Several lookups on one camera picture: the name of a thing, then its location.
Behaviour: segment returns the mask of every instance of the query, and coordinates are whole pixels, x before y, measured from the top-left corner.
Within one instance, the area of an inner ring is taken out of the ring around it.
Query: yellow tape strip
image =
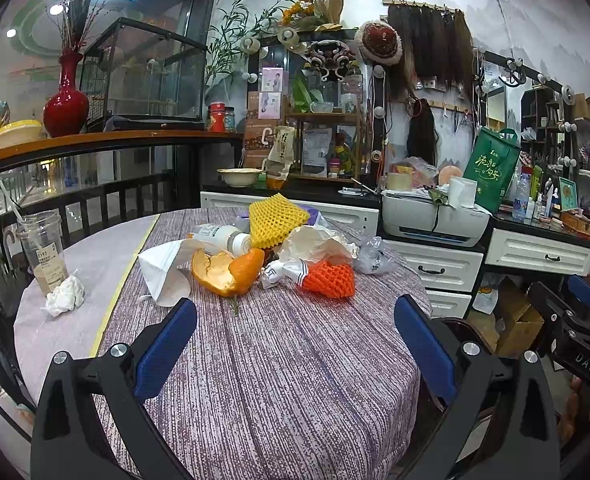
[[[121,289],[124,287],[124,283],[126,283],[126,279],[128,278],[128,275],[130,274],[130,271],[133,268],[133,265],[135,265],[135,261],[137,259],[137,256],[139,255],[139,252],[142,250],[142,247],[144,246],[144,244],[146,243],[146,240],[148,240],[148,237],[150,236],[150,233],[152,232],[153,227],[155,227],[155,224],[157,224],[158,219],[159,219],[159,215],[157,214],[157,215],[155,215],[155,219],[153,220],[153,222],[150,224],[148,231],[146,231],[146,234],[141,239],[141,242],[137,246],[137,249],[135,249],[135,253],[133,254],[133,257],[130,259],[130,262],[126,266],[126,270],[124,270],[124,274],[121,277],[120,282],[117,284],[117,288],[115,289],[115,293],[112,295],[112,298],[110,298],[110,303],[108,303],[108,308],[106,309],[106,313],[104,314],[104,318],[102,319],[102,324],[99,326],[99,330],[97,331],[97,334],[95,335],[94,342],[92,343],[91,352],[90,352],[89,357],[95,357],[97,355],[97,352],[99,351],[99,345],[102,344],[102,338],[104,338],[104,331],[106,330],[106,327],[108,326],[108,322],[110,321],[110,316],[112,315],[112,311],[115,308],[115,305],[117,304],[117,300],[120,298]]]

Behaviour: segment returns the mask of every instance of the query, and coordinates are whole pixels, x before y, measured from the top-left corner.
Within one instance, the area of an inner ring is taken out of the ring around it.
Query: round table
[[[32,282],[15,322],[16,352],[35,401],[59,350],[73,358],[130,342],[167,309],[147,294],[137,253],[184,238],[201,223],[230,224],[239,209],[192,209],[125,222],[64,252],[86,288],[78,309],[51,318]],[[335,223],[348,241],[359,234]],[[430,315],[421,280],[392,251],[396,269],[357,274],[356,293],[330,300],[284,281],[255,285],[232,303],[191,280],[198,326],[162,393],[145,407],[188,471],[202,479],[384,479],[408,447],[419,371],[400,338],[393,308],[411,294]],[[136,471],[103,397],[108,441]]]

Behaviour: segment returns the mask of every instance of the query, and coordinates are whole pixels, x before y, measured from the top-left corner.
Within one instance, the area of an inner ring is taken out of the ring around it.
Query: printer
[[[490,213],[478,205],[455,209],[435,205],[414,192],[382,193],[382,223],[388,234],[419,242],[472,247],[484,234]]]

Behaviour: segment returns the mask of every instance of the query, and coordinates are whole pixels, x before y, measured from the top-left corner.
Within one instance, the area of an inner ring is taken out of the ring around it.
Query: white bottle cap
[[[251,235],[239,233],[237,236],[235,236],[235,238],[233,238],[233,245],[231,249],[233,250],[233,256],[235,258],[246,254],[251,250]]]

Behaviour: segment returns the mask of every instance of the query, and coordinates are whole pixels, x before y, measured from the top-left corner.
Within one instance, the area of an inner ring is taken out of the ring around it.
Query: yellow foam fruit net
[[[290,232],[308,221],[307,211],[277,193],[248,208],[251,218],[251,245],[268,249],[281,244]]]

